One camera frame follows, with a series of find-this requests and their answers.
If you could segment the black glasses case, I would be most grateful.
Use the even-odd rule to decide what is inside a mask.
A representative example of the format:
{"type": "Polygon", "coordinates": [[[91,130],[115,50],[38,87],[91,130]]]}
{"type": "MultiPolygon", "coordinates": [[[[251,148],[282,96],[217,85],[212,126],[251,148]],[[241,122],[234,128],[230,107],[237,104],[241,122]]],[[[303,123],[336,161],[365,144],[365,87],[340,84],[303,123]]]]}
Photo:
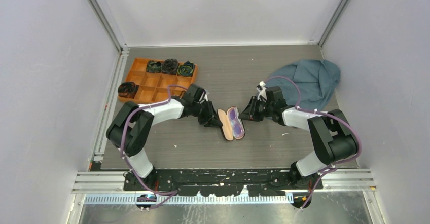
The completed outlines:
{"type": "Polygon", "coordinates": [[[228,110],[224,111],[222,109],[218,109],[217,113],[218,113],[219,119],[223,123],[223,127],[221,128],[221,130],[222,130],[222,134],[223,134],[224,138],[227,141],[233,141],[236,139],[234,139],[233,135],[232,135],[232,128],[231,128],[231,124],[230,124],[228,116],[227,116],[227,111],[228,110]]]}

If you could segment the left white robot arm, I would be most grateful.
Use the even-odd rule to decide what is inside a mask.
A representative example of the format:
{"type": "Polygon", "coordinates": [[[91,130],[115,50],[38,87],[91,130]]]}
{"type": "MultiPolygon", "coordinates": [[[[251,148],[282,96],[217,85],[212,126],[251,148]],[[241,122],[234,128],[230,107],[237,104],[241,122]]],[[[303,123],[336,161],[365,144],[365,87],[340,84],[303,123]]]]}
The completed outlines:
{"type": "Polygon", "coordinates": [[[135,172],[136,184],[144,191],[155,186],[154,166],[144,150],[151,127],[168,120],[195,116],[204,127],[220,128],[223,123],[208,100],[206,90],[191,84],[179,96],[168,93],[166,100],[151,104],[125,103],[109,125],[106,138],[135,172]]]}

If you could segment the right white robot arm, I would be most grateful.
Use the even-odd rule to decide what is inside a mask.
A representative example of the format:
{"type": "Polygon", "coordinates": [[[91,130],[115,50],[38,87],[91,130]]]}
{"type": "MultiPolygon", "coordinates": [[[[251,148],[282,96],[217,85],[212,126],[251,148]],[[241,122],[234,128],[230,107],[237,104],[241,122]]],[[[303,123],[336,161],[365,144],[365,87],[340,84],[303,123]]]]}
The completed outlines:
{"type": "Polygon", "coordinates": [[[290,166],[290,184],[302,189],[310,176],[332,164],[356,155],[359,143],[347,126],[347,120],[340,110],[328,113],[306,111],[288,105],[279,86],[257,86],[258,95],[251,97],[247,107],[240,113],[242,120],[259,122],[271,118],[274,122],[310,133],[313,151],[290,166]]]}

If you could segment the purple sunglasses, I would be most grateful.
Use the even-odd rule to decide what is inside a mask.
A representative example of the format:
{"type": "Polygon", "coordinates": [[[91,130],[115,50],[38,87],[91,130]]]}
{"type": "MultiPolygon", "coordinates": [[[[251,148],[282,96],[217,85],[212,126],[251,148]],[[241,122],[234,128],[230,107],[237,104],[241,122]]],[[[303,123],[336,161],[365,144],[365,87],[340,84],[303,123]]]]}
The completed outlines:
{"type": "Polygon", "coordinates": [[[231,107],[227,111],[227,116],[232,128],[233,138],[240,140],[245,136],[245,128],[242,120],[239,118],[239,110],[237,107],[231,107]]]}

